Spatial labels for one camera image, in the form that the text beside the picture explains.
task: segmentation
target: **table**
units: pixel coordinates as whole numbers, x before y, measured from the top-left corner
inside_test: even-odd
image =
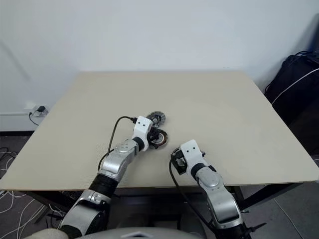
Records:
[[[226,186],[284,184],[275,186],[282,190],[319,179],[316,164],[242,72],[84,72],[32,135],[0,188],[88,188],[116,119],[152,111],[166,114],[168,144],[141,153],[120,188],[172,187],[169,156],[190,139]],[[130,137],[132,128],[122,121],[113,143]],[[176,177],[182,186],[196,184],[187,175]]]

